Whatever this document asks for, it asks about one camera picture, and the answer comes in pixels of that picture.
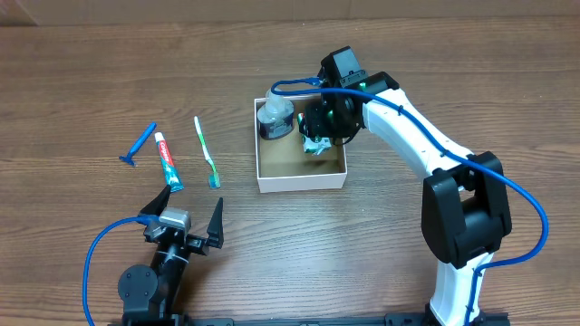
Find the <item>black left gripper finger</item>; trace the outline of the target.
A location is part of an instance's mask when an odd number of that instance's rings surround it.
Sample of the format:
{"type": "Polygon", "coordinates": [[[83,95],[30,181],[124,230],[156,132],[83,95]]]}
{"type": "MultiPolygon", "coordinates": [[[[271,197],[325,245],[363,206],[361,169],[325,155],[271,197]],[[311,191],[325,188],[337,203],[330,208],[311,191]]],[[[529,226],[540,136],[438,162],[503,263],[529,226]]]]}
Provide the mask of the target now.
{"type": "Polygon", "coordinates": [[[217,249],[221,249],[224,243],[223,208],[224,200],[221,197],[215,206],[207,228],[208,246],[217,249]]]}
{"type": "Polygon", "coordinates": [[[161,192],[139,212],[140,216],[159,216],[167,207],[171,186],[166,185],[161,192]]]}

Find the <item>red green toothpaste tube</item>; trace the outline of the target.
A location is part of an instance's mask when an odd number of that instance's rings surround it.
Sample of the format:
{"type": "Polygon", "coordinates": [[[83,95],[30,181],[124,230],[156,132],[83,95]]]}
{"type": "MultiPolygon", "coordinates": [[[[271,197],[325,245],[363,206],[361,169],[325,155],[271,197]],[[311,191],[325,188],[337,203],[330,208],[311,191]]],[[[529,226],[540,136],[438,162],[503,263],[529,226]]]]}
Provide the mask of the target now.
{"type": "Polygon", "coordinates": [[[163,133],[156,132],[154,134],[154,138],[156,141],[156,145],[158,147],[159,157],[164,177],[166,180],[166,184],[170,186],[172,193],[183,190],[184,189],[183,183],[179,176],[179,172],[175,167],[175,164],[169,151],[167,141],[165,140],[163,133]]]}

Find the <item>green soap bar packet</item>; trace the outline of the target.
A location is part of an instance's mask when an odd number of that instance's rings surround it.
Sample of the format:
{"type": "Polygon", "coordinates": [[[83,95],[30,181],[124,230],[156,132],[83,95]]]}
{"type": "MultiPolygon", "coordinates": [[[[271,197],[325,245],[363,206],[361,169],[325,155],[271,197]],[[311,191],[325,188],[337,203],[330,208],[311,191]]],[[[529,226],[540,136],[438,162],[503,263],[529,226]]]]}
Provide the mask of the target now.
{"type": "Polygon", "coordinates": [[[297,123],[301,134],[304,153],[319,156],[332,147],[329,138],[321,138],[319,136],[309,138],[306,135],[306,120],[303,113],[297,115],[297,123]]]}

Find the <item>green white toothbrush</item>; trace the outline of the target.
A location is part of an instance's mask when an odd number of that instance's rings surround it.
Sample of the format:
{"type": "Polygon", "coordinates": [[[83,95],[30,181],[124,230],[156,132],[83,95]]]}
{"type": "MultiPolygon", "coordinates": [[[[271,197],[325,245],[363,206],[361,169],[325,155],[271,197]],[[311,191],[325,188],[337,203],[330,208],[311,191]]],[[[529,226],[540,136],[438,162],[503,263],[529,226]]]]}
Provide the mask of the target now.
{"type": "Polygon", "coordinates": [[[198,134],[198,138],[199,138],[200,146],[202,148],[204,159],[207,161],[207,163],[209,164],[209,166],[212,170],[212,172],[208,176],[209,186],[211,188],[221,188],[220,177],[219,177],[216,165],[215,165],[212,157],[209,154],[208,147],[207,147],[204,135],[203,135],[203,131],[202,131],[198,116],[194,117],[194,126],[195,126],[195,130],[198,134]]]}

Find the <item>blue disposable razor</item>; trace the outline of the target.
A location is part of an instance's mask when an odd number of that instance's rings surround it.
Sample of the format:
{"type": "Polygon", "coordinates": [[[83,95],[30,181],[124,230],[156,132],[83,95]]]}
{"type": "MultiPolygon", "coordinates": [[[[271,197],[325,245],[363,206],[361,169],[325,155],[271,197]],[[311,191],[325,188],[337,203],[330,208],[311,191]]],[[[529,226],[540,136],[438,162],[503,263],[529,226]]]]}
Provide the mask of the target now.
{"type": "Polygon", "coordinates": [[[153,131],[157,128],[157,123],[156,122],[152,122],[141,134],[140,136],[137,138],[137,140],[133,143],[133,145],[130,147],[130,149],[128,150],[128,152],[124,155],[124,156],[119,156],[119,160],[122,162],[127,163],[128,165],[132,166],[132,167],[136,167],[137,164],[136,162],[133,160],[133,157],[137,154],[137,152],[140,150],[140,148],[143,146],[143,144],[146,142],[146,140],[149,138],[149,136],[153,133],[153,131]]]}

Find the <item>clear sanitizer bottle dark label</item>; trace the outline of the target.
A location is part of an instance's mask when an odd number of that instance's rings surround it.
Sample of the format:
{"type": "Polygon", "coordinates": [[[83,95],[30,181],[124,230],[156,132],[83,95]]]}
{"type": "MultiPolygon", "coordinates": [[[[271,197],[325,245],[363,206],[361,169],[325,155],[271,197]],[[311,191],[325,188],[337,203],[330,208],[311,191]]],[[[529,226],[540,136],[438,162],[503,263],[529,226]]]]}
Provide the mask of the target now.
{"type": "Polygon", "coordinates": [[[294,104],[287,98],[268,91],[265,104],[257,111],[259,134],[263,139],[280,139],[294,128],[294,104]]]}

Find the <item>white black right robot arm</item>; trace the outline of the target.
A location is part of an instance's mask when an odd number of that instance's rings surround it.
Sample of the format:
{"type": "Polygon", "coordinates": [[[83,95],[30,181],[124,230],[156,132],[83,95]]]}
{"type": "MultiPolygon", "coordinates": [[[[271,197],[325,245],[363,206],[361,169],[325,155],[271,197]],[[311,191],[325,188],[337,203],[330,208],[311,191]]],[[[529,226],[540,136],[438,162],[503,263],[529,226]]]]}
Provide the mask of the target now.
{"type": "Polygon", "coordinates": [[[484,265],[512,229],[499,159],[474,154],[434,127],[388,74],[351,72],[340,80],[305,79],[321,102],[300,118],[311,139],[350,140],[367,129],[389,144],[422,183],[422,236],[438,261],[435,290],[423,313],[396,313],[389,324],[507,325],[505,313],[479,308],[484,265]]]}

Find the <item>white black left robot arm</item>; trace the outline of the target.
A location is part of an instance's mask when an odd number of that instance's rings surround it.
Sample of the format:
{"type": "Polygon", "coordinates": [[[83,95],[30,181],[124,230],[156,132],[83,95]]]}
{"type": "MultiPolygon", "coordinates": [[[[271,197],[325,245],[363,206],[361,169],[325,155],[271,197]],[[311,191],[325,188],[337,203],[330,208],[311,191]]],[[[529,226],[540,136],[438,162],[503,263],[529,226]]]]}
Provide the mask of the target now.
{"type": "Polygon", "coordinates": [[[224,243],[223,208],[219,199],[205,237],[189,232],[189,212],[168,206],[171,187],[166,186],[138,213],[144,219],[145,241],[157,246],[150,264],[135,264],[123,272],[118,294],[123,301],[123,325],[194,325],[175,312],[182,276],[193,254],[208,255],[211,247],[224,243]]]}

